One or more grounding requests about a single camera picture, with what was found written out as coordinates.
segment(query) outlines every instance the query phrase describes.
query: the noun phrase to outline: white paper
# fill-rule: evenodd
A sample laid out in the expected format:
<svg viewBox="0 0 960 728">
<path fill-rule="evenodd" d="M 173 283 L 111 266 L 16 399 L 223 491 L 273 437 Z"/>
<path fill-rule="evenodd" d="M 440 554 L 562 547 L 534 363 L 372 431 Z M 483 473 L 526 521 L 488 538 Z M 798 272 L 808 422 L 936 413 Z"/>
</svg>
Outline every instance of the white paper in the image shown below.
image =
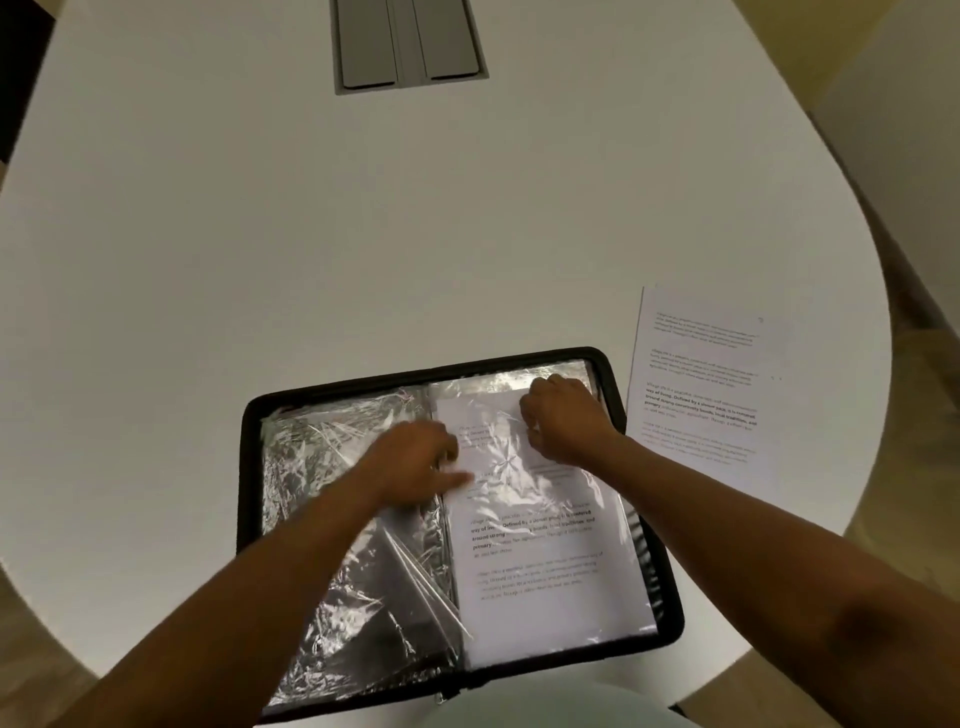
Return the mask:
<svg viewBox="0 0 960 728">
<path fill-rule="evenodd" d="M 774 499 L 782 336 L 762 315 L 645 289 L 627 434 L 733 488 Z"/>
<path fill-rule="evenodd" d="M 656 630 L 620 497 L 530 447 L 525 393 L 436 402 L 475 474 L 444 497 L 469 668 Z"/>
</svg>

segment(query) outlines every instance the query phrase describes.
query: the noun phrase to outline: paper sheet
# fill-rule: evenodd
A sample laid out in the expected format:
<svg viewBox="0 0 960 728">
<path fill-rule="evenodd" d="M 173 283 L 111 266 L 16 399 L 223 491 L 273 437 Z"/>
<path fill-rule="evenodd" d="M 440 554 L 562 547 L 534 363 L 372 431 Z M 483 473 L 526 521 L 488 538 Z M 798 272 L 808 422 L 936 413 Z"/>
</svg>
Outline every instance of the paper sheet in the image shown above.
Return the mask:
<svg viewBox="0 0 960 728">
<path fill-rule="evenodd" d="M 656 630 L 622 501 L 530 447 L 525 393 L 436 402 L 476 476 L 444 497 L 469 668 Z"/>
<path fill-rule="evenodd" d="M 772 499 L 782 335 L 761 315 L 645 289 L 627 434 L 733 488 Z"/>
</svg>

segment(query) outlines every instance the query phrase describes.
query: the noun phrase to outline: forearm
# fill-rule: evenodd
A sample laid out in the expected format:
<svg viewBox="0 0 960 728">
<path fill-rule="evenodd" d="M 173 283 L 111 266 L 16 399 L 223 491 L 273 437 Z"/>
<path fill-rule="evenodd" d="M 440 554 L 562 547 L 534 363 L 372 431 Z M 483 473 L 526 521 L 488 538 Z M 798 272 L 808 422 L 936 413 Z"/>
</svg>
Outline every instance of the forearm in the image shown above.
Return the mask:
<svg viewBox="0 0 960 728">
<path fill-rule="evenodd" d="M 325 488 L 185 601 L 58 728 L 254 725 L 374 515 L 356 476 Z"/>
<path fill-rule="evenodd" d="M 891 716 L 902 705 L 898 681 L 920 674 L 912 659 L 937 642 L 949 650 L 954 605 L 839 536 L 625 437 L 590 469 L 633 504 L 761 654 L 847 724 Z"/>
</svg>

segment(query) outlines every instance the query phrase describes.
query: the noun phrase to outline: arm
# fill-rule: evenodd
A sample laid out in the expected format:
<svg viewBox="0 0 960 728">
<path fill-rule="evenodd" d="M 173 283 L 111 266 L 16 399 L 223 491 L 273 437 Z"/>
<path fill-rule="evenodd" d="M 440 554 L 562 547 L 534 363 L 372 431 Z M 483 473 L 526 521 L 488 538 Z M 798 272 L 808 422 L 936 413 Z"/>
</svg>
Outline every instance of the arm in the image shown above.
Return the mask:
<svg viewBox="0 0 960 728">
<path fill-rule="evenodd" d="M 960 607 L 839 536 L 660 457 L 580 382 L 521 401 L 531 444 L 619 491 L 764 657 L 846 726 L 960 725 Z"/>
<path fill-rule="evenodd" d="M 360 531 L 383 507 L 467 482 L 466 473 L 433 469 L 456 456 L 443 425 L 392 428 L 183 602 L 54 728 L 254 725 Z"/>
</svg>

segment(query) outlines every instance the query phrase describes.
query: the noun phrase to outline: white table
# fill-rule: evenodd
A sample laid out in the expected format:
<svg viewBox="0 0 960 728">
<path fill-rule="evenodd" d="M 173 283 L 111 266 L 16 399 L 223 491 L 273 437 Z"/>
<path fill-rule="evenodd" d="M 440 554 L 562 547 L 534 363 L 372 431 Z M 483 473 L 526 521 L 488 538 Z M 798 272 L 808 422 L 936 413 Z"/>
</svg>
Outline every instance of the white table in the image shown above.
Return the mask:
<svg viewBox="0 0 960 728">
<path fill-rule="evenodd" d="M 625 394 L 645 283 L 789 321 L 778 502 L 848 523 L 883 283 L 733 5 L 473 5 L 488 80 L 336 97 L 325 0 L 67 4 L 0 196 L 0 557 L 93 670 L 233 555 L 248 400 L 580 345 Z M 678 644 L 569 671 L 667 703 L 728 667 L 678 580 Z"/>
</svg>

